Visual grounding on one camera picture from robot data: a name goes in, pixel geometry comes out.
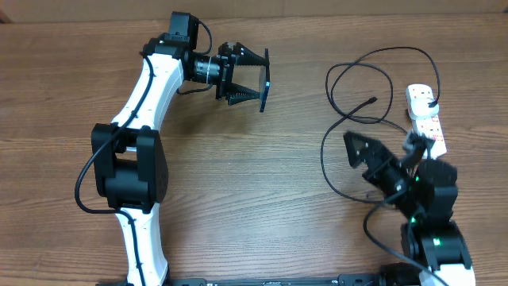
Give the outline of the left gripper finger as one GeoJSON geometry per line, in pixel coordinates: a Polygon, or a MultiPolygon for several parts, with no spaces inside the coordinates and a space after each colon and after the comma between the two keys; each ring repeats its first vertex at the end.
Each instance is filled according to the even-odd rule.
{"type": "Polygon", "coordinates": [[[233,54],[236,56],[236,66],[266,66],[267,60],[255,54],[242,43],[237,42],[233,46],[233,54]]]}
{"type": "Polygon", "coordinates": [[[248,100],[260,99],[260,93],[245,86],[231,83],[226,88],[226,98],[230,106],[248,100]]]}

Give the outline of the blue Galaxy smartphone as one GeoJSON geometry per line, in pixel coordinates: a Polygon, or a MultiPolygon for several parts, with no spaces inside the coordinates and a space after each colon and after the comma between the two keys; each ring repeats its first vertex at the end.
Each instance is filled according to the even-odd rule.
{"type": "Polygon", "coordinates": [[[267,97],[271,86],[269,51],[264,51],[265,63],[260,70],[260,113],[263,113],[267,103],[267,97]]]}

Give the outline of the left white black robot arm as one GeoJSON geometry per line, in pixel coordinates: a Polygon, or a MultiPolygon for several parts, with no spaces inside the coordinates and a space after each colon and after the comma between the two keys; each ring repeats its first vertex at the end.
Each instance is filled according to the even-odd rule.
{"type": "Polygon", "coordinates": [[[169,30],[144,45],[143,70],[129,100],[109,124],[91,133],[94,178],[107,212],[119,221],[129,270],[123,285],[168,285],[170,267],[160,234],[160,204],[168,189],[168,167],[160,129],[174,95],[186,81],[214,87],[229,105],[257,100],[266,106],[269,55],[225,42],[211,56],[197,52],[204,24],[173,12],[169,30]]]}

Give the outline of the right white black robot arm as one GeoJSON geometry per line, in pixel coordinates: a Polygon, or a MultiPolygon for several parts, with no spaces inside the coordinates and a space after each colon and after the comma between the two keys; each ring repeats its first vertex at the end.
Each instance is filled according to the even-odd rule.
{"type": "Polygon", "coordinates": [[[394,206],[406,218],[400,227],[402,251],[397,252],[374,238],[379,248],[399,258],[377,273],[342,274],[341,285],[474,285],[471,255],[457,224],[452,220],[458,196],[457,170],[433,159],[435,141],[408,133],[397,158],[381,141],[348,131],[344,143],[351,167],[366,164],[362,177],[384,194],[377,211],[394,206]]]}

